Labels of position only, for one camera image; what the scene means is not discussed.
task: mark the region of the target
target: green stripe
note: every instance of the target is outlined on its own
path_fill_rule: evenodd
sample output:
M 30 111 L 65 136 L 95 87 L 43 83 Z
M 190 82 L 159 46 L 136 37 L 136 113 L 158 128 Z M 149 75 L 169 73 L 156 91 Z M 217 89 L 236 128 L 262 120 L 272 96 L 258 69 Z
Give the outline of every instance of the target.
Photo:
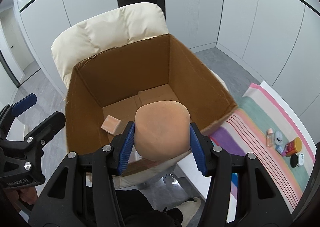
M 273 132 L 281 131 L 276 123 L 264 112 L 264 110 L 251 98 L 248 96 L 242 97 L 242 101 L 239 104 L 239 108 L 242 109 L 255 125 L 263 132 L 263 134 L 267 134 L 267 130 L 269 128 L 273 129 Z M 283 136 L 283 144 L 282 148 L 289 142 L 289 140 Z M 289 169 L 293 173 L 298 185 L 300 186 L 301 190 L 304 191 L 308 180 L 309 175 L 304 166 L 296 166 L 292 168 L 290 166 L 290 157 L 283 157 L 284 161 L 288 165 Z

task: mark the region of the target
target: beige shoe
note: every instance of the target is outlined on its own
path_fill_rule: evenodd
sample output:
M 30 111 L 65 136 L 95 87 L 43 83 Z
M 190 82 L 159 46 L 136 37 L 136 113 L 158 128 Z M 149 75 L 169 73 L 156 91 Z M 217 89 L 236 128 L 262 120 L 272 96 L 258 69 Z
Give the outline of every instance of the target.
M 196 214 L 196 212 L 199 210 L 199 207 L 201 205 L 201 199 L 198 197 L 193 198 L 195 201 L 187 201 L 182 203 L 181 205 L 176 206 L 175 208 L 178 208 L 183 215 L 183 221 L 181 223 L 182 227 L 186 227 L 192 217 Z

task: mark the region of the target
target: white table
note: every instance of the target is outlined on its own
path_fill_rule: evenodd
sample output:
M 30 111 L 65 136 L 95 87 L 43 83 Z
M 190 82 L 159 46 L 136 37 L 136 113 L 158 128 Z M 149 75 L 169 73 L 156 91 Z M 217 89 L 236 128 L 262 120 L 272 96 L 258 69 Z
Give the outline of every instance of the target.
M 316 145 L 314 144 L 310 134 L 307 129 L 304 127 L 298 116 L 293 112 L 289 105 L 281 98 L 281 96 L 265 81 L 263 81 L 260 86 L 265 89 L 284 109 L 284 111 L 289 115 L 289 117 L 296 124 L 300 132 L 303 134 L 307 140 L 313 154 L 316 154 Z M 180 160 L 177 163 L 177 173 L 183 174 L 188 181 L 193 185 L 193 187 L 200 193 L 201 197 L 206 200 L 209 191 L 209 185 L 211 177 L 204 177 L 196 166 L 193 154 L 187 155 L 184 159 Z M 236 215 L 236 198 L 230 195 L 229 211 L 227 222 L 231 222 L 235 219 Z

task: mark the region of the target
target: blue rubber tip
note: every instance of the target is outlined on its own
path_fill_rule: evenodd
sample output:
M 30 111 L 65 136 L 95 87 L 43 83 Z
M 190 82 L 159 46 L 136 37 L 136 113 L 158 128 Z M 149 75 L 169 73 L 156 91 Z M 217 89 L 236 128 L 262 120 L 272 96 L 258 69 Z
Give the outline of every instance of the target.
M 205 165 L 205 155 L 202 150 L 202 147 L 198 141 L 195 131 L 190 125 L 190 146 L 195 158 L 198 170 L 202 173 L 202 175 L 206 175 L 208 173 L 208 169 Z
M 134 144 L 134 129 L 135 123 L 132 124 L 119 154 L 119 165 L 117 168 L 119 175 L 122 174 L 122 172 L 127 168 L 128 165 L 129 157 Z
M 24 97 L 21 101 L 17 102 L 12 106 L 11 115 L 14 117 L 18 117 L 27 109 L 35 105 L 37 102 L 37 96 L 34 93 L 29 94 Z

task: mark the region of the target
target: rounded beige object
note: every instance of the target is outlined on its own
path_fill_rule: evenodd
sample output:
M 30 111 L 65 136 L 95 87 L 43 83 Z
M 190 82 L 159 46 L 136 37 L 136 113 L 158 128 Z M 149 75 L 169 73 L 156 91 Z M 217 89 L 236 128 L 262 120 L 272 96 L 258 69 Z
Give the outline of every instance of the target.
M 168 160 L 190 148 L 190 114 L 176 101 L 157 101 L 140 107 L 135 117 L 134 146 L 152 161 Z

